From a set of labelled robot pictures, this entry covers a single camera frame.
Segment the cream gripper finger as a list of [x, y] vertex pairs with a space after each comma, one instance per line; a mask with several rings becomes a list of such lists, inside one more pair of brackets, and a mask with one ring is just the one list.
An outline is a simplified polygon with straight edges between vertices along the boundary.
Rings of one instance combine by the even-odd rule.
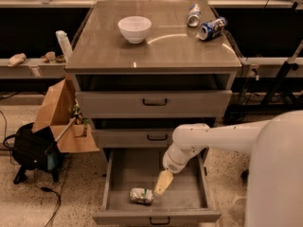
[[168, 170], [163, 170], [159, 173], [156, 186], [154, 188], [154, 194], [157, 196], [162, 196], [167, 190], [169, 185], [173, 180], [173, 174]]

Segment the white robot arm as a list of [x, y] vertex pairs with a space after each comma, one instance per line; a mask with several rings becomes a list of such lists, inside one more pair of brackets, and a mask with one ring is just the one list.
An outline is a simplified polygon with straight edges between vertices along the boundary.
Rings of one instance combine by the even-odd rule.
[[183, 124], [172, 134], [154, 192], [162, 195], [205, 148], [250, 155], [245, 227], [303, 227], [303, 112], [210, 128]]

